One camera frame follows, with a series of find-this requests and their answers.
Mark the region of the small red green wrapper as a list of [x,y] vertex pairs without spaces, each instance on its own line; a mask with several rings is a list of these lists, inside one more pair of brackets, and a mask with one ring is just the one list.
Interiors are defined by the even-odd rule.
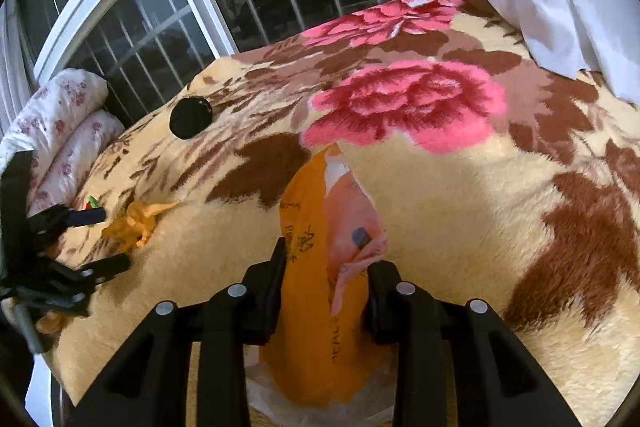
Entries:
[[85,210],[93,210],[93,209],[101,209],[101,208],[102,206],[93,196],[88,197],[88,202],[85,205]]

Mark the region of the crumpled orange wrapper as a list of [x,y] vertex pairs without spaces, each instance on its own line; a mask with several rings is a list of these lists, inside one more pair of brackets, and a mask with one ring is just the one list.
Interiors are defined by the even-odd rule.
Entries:
[[101,237],[114,241],[121,253],[132,253],[149,243],[157,227],[158,217],[177,205],[178,202],[145,204],[141,200],[134,200],[101,232]]

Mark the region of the folded pink floral quilt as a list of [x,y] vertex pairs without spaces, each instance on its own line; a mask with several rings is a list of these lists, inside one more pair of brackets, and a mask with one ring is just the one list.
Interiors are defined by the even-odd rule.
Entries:
[[96,158],[124,132],[103,105],[107,82],[83,69],[64,69],[41,86],[1,140],[1,166],[32,152],[27,210],[72,205]]

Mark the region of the pink left curtain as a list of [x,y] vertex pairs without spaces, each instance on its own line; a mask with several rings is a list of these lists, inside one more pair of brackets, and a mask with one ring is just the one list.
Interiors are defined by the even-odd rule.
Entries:
[[34,93],[21,38],[17,0],[4,0],[0,20],[0,118],[5,135]]

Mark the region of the black round lid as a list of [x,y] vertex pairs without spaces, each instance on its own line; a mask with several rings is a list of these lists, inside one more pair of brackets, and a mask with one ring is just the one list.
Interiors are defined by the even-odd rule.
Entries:
[[212,106],[206,98],[180,98],[169,117],[169,130],[180,140],[190,140],[205,130],[214,120]]

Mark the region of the floral plush bed blanket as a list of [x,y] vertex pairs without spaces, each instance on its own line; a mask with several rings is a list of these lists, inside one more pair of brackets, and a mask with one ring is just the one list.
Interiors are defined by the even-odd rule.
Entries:
[[168,204],[131,269],[48,358],[78,400],[153,303],[190,305],[268,257],[288,182],[341,147],[388,255],[436,298],[484,298],[578,421],[603,426],[639,376],[639,111],[596,72],[539,67],[485,0],[395,0],[221,58],[99,157],[82,194]]

